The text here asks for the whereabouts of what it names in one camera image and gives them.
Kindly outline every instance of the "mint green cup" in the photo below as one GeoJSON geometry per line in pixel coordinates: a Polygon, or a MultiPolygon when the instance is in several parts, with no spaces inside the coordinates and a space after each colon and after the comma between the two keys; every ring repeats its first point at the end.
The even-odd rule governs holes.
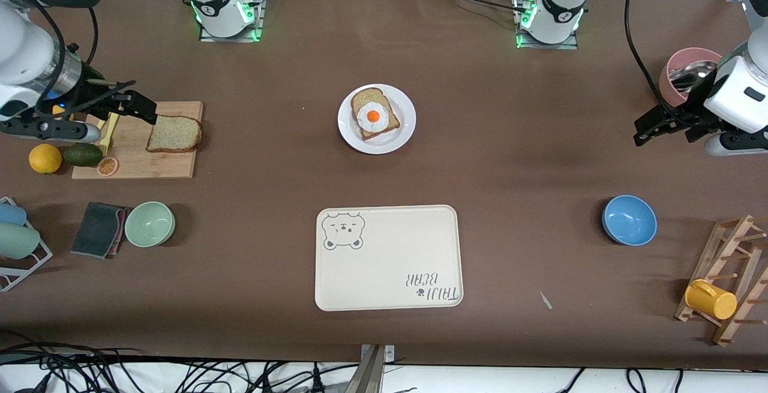
{"type": "Polygon", "coordinates": [[[22,259],[40,244],[40,233],[17,224],[0,223],[0,256],[22,259]]]}
{"type": "Polygon", "coordinates": [[[167,205],[150,201],[136,207],[125,221],[125,237],[132,245],[162,245],[176,229],[176,218],[167,205]]]}

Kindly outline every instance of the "mug handle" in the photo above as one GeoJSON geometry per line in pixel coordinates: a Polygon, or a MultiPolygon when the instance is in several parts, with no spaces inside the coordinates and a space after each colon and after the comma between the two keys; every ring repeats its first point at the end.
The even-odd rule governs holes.
{"type": "Polygon", "coordinates": [[[694,286],[698,287],[700,290],[706,292],[712,297],[714,297],[715,295],[718,295],[718,293],[715,292],[714,288],[708,283],[695,283],[694,286]]]}

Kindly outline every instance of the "dish cloth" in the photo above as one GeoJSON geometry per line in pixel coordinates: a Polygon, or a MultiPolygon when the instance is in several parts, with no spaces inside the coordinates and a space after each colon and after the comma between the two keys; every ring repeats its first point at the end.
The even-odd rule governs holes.
{"type": "Polygon", "coordinates": [[[127,213],[127,207],[89,202],[71,252],[99,259],[117,254],[127,213]]]}

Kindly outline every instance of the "lemon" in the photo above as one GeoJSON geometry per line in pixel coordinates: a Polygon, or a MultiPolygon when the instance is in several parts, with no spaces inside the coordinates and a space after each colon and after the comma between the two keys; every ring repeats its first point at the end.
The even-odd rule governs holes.
{"type": "Polygon", "coordinates": [[[41,144],[29,153],[29,166],[40,174],[53,174],[61,167],[61,152],[50,144],[41,144]]]}

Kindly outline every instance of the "white floor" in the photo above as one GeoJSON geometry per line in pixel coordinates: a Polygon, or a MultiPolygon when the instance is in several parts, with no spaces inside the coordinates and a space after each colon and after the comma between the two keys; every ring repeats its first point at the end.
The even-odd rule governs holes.
{"type": "MultiPolygon", "coordinates": [[[[323,363],[320,369],[332,368],[343,363],[323,363]]],[[[221,365],[228,368],[232,364],[221,365]]],[[[126,364],[135,382],[144,393],[173,393],[187,374],[186,365],[171,363],[129,363],[126,364]]],[[[263,370],[263,363],[249,363],[247,372],[238,368],[237,372],[250,379],[258,377],[263,370]]],[[[275,371],[270,377],[272,385],[280,380],[300,372],[312,369],[311,363],[291,363],[275,371]]],[[[354,373],[354,368],[343,369],[323,375],[323,384],[334,385],[347,382],[354,373]]],[[[447,392],[504,392],[504,393],[558,393],[563,390],[577,369],[570,368],[480,368],[448,366],[387,366],[384,374],[382,393],[447,393],[447,392]]],[[[112,366],[113,376],[121,393],[139,393],[128,381],[119,366],[112,366]]],[[[648,393],[672,393],[677,380],[677,371],[643,370],[648,393]]],[[[5,365],[0,367],[0,393],[14,393],[22,388],[33,388],[46,374],[36,365],[5,365]]],[[[209,373],[188,391],[209,393],[230,393],[226,384],[205,385],[217,373],[209,373]]],[[[283,391],[304,376],[274,388],[283,391]]],[[[71,382],[85,390],[76,374],[70,376],[71,382]]],[[[244,381],[227,374],[220,381],[230,383],[232,393],[242,393],[246,387],[244,381]]],[[[310,381],[304,383],[309,387],[310,381]]],[[[574,385],[571,393],[596,393],[611,391],[614,393],[633,393],[625,379],[623,369],[587,369],[574,385]]],[[[738,371],[686,371],[680,393],[761,393],[768,392],[768,374],[746,373],[738,371]]],[[[63,382],[52,379],[47,393],[66,393],[63,382]]]]}

